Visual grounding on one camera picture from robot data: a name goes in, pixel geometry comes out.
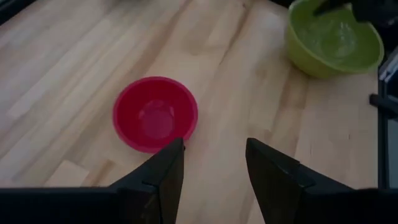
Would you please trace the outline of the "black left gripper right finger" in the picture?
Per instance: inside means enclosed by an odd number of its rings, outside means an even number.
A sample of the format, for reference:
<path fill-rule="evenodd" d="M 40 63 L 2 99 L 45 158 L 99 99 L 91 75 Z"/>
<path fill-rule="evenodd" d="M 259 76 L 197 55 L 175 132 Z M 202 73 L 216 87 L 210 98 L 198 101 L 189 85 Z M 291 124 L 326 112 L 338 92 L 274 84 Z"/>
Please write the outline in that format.
<path fill-rule="evenodd" d="M 246 164 L 266 224 L 328 223 L 332 196 L 353 190 L 255 138 L 247 138 Z"/>

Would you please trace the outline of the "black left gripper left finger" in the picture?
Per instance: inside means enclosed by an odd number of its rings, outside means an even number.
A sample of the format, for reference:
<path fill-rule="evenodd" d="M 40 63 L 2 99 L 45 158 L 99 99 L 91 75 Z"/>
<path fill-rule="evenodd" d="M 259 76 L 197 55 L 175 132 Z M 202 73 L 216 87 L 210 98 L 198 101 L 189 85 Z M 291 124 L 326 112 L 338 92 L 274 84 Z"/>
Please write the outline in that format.
<path fill-rule="evenodd" d="M 119 199 L 121 223 L 174 224 L 184 177 L 182 138 L 176 138 L 138 168 L 110 185 Z"/>

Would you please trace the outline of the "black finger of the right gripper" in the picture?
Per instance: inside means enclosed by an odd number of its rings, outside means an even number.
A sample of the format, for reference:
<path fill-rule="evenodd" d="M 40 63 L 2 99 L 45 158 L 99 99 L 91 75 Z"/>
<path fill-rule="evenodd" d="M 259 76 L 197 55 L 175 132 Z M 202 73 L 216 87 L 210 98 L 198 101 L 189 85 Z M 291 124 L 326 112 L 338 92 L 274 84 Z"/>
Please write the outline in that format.
<path fill-rule="evenodd" d="M 320 16 L 331 11 L 345 7 L 351 4 L 352 0 L 325 0 L 313 12 L 314 16 Z"/>

